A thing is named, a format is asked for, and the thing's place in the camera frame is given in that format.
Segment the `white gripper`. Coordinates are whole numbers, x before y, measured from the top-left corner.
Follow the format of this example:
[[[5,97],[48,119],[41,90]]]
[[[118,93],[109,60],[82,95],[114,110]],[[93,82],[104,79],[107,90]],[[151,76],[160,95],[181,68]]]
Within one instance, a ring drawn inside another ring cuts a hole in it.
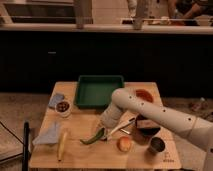
[[[109,105],[100,116],[100,123],[97,126],[97,137],[104,139],[107,131],[115,128],[125,111],[116,105]]]

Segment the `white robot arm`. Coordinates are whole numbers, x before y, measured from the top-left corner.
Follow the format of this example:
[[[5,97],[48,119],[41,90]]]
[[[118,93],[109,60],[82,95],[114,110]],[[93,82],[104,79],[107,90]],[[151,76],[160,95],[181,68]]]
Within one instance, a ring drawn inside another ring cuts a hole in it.
[[[106,129],[115,128],[127,110],[141,114],[205,151],[202,171],[213,171],[213,122],[155,105],[137,97],[129,89],[118,88],[100,115],[100,125]]]

